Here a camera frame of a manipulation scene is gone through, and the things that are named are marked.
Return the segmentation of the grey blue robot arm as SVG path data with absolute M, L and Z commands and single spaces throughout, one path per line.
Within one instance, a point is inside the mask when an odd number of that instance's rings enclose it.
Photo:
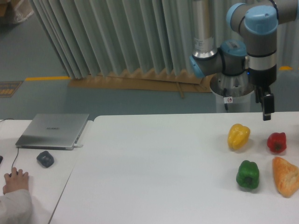
M 277 28 L 298 20 L 297 0 L 264 0 L 234 4 L 227 12 L 228 26 L 243 41 L 225 41 L 215 46 L 213 13 L 209 0 L 192 1 L 194 48 L 190 64 L 196 77 L 222 73 L 228 77 L 247 73 L 248 83 L 260 103 L 263 119 L 275 111 L 270 85 L 277 77 Z

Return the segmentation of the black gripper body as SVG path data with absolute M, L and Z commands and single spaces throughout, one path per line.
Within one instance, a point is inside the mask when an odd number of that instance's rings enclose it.
M 266 70 L 254 70 L 249 68 L 249 82 L 255 86 L 267 88 L 277 79 L 277 66 Z

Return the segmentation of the person's hand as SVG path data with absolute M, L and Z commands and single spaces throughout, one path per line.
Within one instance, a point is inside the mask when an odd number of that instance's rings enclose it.
M 4 174 L 5 185 L 3 186 L 3 194 L 12 193 L 21 189 L 29 191 L 29 176 L 28 172 L 23 172 L 22 169 L 13 167 L 11 170 L 12 177 L 9 173 Z

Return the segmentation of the white sleeved forearm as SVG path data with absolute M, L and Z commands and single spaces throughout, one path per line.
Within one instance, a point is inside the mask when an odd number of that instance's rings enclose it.
M 1 224 L 28 224 L 33 205 L 30 192 L 20 189 L 0 197 Z

